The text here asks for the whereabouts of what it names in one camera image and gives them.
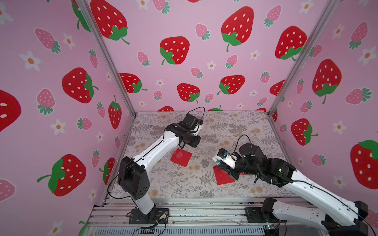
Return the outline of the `white green glue stick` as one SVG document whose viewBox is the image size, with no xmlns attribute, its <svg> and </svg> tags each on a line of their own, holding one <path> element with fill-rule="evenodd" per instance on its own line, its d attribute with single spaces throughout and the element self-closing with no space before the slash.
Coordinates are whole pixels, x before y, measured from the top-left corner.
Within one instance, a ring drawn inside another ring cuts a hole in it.
<svg viewBox="0 0 378 236">
<path fill-rule="evenodd" d="M 216 163 L 217 166 L 220 166 L 222 164 L 222 159 L 218 156 L 212 157 L 212 160 Z"/>
</svg>

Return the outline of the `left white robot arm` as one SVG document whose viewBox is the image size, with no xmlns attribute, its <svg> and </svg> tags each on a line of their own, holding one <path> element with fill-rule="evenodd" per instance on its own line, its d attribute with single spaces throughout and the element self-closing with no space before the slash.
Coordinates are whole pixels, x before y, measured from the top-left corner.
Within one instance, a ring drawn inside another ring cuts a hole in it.
<svg viewBox="0 0 378 236">
<path fill-rule="evenodd" d="M 148 193 L 148 174 L 172 149 L 185 145 L 196 148 L 201 140 L 199 132 L 202 127 L 202 119 L 187 113 L 182 121 L 168 125 L 162 136 L 146 150 L 133 158 L 125 156 L 122 159 L 117 183 L 131 196 L 143 216 L 150 217 L 156 211 L 156 205 Z"/>
</svg>

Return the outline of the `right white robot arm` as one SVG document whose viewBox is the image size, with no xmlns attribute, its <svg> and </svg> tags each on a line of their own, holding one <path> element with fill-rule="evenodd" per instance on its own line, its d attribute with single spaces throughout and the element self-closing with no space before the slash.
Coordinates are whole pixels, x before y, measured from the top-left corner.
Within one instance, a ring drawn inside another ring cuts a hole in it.
<svg viewBox="0 0 378 236">
<path fill-rule="evenodd" d="M 334 195 L 286 161 L 267 158 L 258 146 L 246 143 L 234 153 L 221 148 L 213 161 L 235 181 L 241 174 L 252 175 L 256 180 L 290 191 L 314 205 L 313 208 L 294 206 L 274 198 L 266 198 L 260 209 L 246 209 L 250 223 L 293 221 L 321 230 L 330 236 L 369 234 L 369 225 L 365 220 L 368 216 L 367 204 Z"/>
</svg>

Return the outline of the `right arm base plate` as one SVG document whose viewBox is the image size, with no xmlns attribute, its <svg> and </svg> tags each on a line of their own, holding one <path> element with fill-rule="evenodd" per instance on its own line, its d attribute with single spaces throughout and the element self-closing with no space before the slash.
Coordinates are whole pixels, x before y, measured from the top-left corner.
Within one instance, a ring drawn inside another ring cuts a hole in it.
<svg viewBox="0 0 378 236">
<path fill-rule="evenodd" d="M 286 220 L 280 220 L 273 214 L 272 207 L 247 207 L 245 216 L 249 223 L 286 223 Z"/>
</svg>

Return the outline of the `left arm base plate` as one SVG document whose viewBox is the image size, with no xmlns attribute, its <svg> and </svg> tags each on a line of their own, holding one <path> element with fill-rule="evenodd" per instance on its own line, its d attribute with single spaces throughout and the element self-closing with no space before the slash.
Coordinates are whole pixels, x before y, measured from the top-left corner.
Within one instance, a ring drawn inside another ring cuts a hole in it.
<svg viewBox="0 0 378 236">
<path fill-rule="evenodd" d="M 168 223 L 169 209 L 168 208 L 153 208 L 148 214 L 143 214 L 139 209 L 132 209 L 129 224 L 142 225 L 142 224 L 164 224 Z"/>
</svg>

